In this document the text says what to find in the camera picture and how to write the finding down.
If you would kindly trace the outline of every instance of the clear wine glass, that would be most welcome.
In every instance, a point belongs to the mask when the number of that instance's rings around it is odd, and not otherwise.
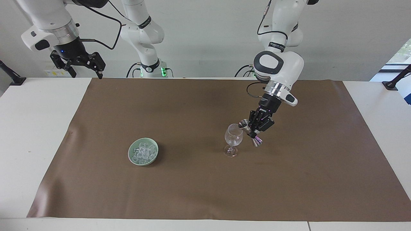
[[[238,146],[242,141],[242,130],[238,127],[238,124],[231,124],[225,134],[227,146],[224,148],[224,154],[229,157],[237,156]]]

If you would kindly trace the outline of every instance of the brown mat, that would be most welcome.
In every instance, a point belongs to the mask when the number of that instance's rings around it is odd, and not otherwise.
[[[281,105],[263,145],[245,137],[237,157],[225,156],[228,125],[258,106],[249,83],[93,79],[28,217],[411,221],[342,82],[298,81],[298,106]],[[159,144],[148,167],[127,158],[141,137]]]

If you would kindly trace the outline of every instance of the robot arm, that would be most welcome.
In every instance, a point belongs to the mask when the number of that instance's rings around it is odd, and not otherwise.
[[[78,24],[73,22],[66,4],[103,7],[108,0],[17,0],[33,21],[33,26],[21,36],[32,51],[49,47],[54,50],[50,57],[55,66],[65,69],[76,77],[72,65],[85,66],[96,72],[101,79],[106,64],[98,52],[87,53],[79,37]]]
[[[157,57],[152,45],[163,42],[163,29],[151,19],[144,0],[122,0],[122,3],[132,23],[124,26],[120,35],[139,54],[141,73],[146,77],[166,76],[166,64]]]
[[[278,0],[272,19],[272,25],[265,27],[259,34],[266,50],[254,59],[256,78],[266,83],[264,95],[259,107],[250,112],[249,136],[255,138],[260,132],[274,125],[272,114],[282,102],[296,106],[298,100],[290,93],[304,67],[304,60],[295,52],[284,52],[286,46],[298,46],[302,41],[302,32],[298,29],[298,20],[305,5],[314,5],[318,0]]]

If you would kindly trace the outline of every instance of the white table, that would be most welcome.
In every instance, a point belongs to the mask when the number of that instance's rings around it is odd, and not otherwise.
[[[0,230],[411,230],[411,222],[24,218],[91,79],[32,78],[0,97]],[[345,82],[408,196],[411,107],[381,83]]]

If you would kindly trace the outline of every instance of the black stand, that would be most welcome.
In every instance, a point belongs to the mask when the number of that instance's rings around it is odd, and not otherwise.
[[[405,68],[397,77],[395,77],[395,79],[387,82],[384,81],[383,85],[385,86],[385,88],[387,90],[392,90],[392,91],[398,91],[398,89],[395,87],[395,85],[402,80],[403,78],[405,78],[406,76],[408,76],[408,74],[411,72],[411,64]]]
[[[10,86],[21,86],[23,82],[26,80],[26,77],[21,77],[20,75],[18,75],[8,66],[6,66],[1,60],[0,60],[0,67],[13,80],[13,82],[10,83]]]

